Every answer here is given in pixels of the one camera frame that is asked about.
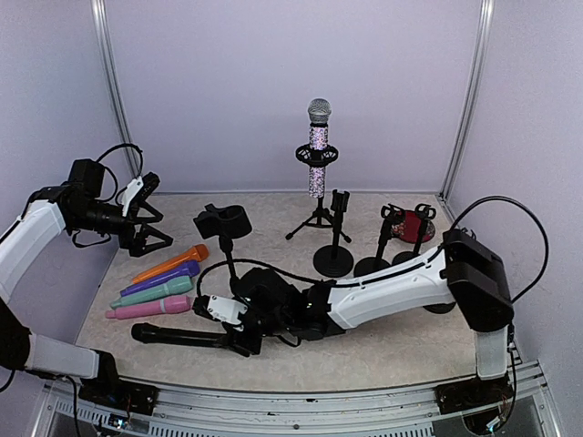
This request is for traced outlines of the orange toy microphone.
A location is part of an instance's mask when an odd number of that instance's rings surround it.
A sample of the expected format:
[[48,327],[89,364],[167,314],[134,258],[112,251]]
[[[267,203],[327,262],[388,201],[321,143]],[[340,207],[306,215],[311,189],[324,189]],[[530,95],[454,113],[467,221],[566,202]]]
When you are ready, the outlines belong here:
[[175,269],[179,265],[187,261],[197,261],[201,262],[205,260],[210,255],[210,251],[205,244],[195,245],[185,252],[179,254],[178,256],[168,259],[150,269],[147,269],[139,273],[136,277],[132,279],[133,284],[138,284],[147,279],[151,279],[159,274],[166,273],[171,269]]

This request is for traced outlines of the purple toy microphone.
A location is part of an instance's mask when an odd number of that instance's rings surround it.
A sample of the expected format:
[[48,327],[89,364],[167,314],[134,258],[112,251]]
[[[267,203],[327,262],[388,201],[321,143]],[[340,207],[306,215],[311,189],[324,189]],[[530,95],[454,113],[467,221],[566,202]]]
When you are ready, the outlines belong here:
[[120,296],[125,297],[127,295],[131,295],[137,293],[142,290],[147,290],[149,288],[165,284],[166,282],[170,281],[171,279],[175,279],[178,277],[186,276],[189,278],[193,278],[197,276],[200,272],[199,263],[195,260],[185,261],[179,264],[176,268],[170,269],[166,272],[160,273],[150,279],[146,279],[141,281],[137,284],[131,285],[126,287],[122,291],[120,291]]

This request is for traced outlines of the mint green toy microphone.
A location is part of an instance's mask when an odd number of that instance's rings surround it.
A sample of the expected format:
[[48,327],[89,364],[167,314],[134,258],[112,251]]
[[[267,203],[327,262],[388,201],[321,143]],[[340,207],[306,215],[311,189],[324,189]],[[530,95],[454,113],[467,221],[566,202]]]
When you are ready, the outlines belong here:
[[110,308],[115,310],[117,308],[164,299],[168,296],[186,293],[190,291],[192,287],[192,280],[189,276],[179,276],[174,279],[170,279],[164,284],[120,297],[119,299],[110,303]]

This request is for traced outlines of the pink toy microphone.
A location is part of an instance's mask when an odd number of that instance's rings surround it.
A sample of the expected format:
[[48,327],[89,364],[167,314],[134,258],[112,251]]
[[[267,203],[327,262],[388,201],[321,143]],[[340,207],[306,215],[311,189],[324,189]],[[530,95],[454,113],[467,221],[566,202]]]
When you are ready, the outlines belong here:
[[191,298],[189,296],[170,296],[162,300],[108,310],[105,317],[109,320],[127,320],[163,314],[180,314],[189,310],[190,307]]

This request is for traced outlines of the black wireless microphone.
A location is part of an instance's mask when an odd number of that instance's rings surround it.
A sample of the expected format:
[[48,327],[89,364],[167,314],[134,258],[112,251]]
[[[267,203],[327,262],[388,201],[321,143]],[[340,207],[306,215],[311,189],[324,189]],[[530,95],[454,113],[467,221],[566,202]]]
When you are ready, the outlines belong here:
[[134,340],[145,344],[170,344],[179,346],[225,348],[224,334],[196,330],[162,328],[149,323],[136,323],[131,328]]

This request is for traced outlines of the short black microphone stand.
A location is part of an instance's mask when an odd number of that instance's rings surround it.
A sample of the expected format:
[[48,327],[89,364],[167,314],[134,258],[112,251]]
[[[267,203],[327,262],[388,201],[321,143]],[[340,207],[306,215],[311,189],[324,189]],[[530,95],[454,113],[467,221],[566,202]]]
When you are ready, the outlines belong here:
[[394,256],[393,265],[402,264],[419,255],[420,248],[424,242],[428,225],[435,218],[436,210],[429,204],[418,204],[414,210],[415,216],[419,219],[419,225],[416,232],[414,248],[409,251],[402,251]]

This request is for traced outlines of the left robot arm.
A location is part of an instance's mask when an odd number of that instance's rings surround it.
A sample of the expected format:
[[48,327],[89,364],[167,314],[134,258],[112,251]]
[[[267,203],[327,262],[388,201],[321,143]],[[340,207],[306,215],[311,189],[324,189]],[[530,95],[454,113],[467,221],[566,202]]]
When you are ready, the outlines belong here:
[[79,399],[146,412],[156,398],[156,388],[121,379],[111,353],[35,333],[10,307],[21,279],[62,234],[75,239],[79,232],[91,231],[104,242],[116,238],[119,247],[134,258],[172,244],[171,236],[155,228],[162,213],[148,203],[159,176],[140,170],[125,188],[115,186],[113,194],[103,198],[109,171],[103,158],[75,160],[63,183],[29,196],[23,212],[2,235],[1,366],[12,373],[73,380]]

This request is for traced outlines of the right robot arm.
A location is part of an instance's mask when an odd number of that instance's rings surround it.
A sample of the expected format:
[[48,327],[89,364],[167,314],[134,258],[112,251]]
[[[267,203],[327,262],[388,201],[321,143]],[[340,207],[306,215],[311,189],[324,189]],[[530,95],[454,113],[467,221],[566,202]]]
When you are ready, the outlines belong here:
[[517,297],[509,291],[503,260],[459,226],[447,230],[438,246],[389,268],[353,278],[326,273],[309,279],[306,290],[297,290],[295,280],[253,261],[247,273],[230,277],[230,298],[198,294],[193,311],[222,324],[221,348],[251,356],[265,337],[284,332],[296,347],[406,310],[459,309],[475,334],[476,376],[440,385],[440,411],[516,398],[516,365],[507,347]]

